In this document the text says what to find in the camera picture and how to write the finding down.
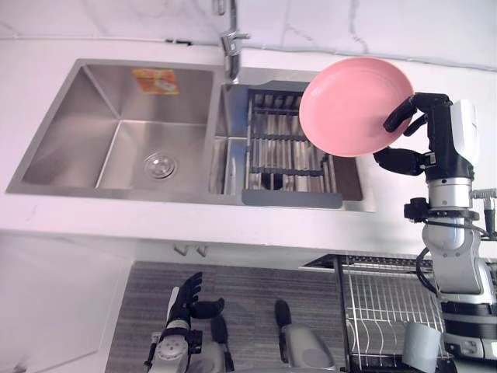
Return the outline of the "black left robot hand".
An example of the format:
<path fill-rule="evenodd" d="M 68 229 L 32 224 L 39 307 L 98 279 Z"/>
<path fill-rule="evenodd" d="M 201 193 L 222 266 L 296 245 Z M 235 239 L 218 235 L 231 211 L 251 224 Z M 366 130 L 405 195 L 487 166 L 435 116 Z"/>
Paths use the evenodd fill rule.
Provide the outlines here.
<path fill-rule="evenodd" d="M 197 272 L 178 287 L 176 294 L 170 298 L 172 304 L 168 308 L 166 317 L 167 327 L 172 327 L 176 323 L 179 324 L 179 328 L 189 329 L 191 319 L 212 319 L 223 312 L 225 306 L 223 298 L 215 301 L 199 300 L 202 283 L 203 273 Z"/>

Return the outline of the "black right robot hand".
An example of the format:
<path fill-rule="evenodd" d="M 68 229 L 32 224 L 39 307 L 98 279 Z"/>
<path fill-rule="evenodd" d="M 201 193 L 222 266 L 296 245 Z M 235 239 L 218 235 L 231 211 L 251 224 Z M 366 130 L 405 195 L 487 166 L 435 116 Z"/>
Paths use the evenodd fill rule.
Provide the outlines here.
<path fill-rule="evenodd" d="M 455 105 L 446 94 L 417 92 L 399 104 L 383 124 L 388 133 L 397 130 L 401 123 L 418 110 L 421 117 L 408 125 L 403 135 L 414 134 L 423 124 L 427 125 L 429 139 L 427 153 L 403 148 L 386 147 L 374 153 L 374 160 L 383 169 L 409 176 L 426 175 L 429 183 L 434 180 L 466 178 L 474 180 L 474 165 L 455 147 L 455 123 L 450 110 Z"/>

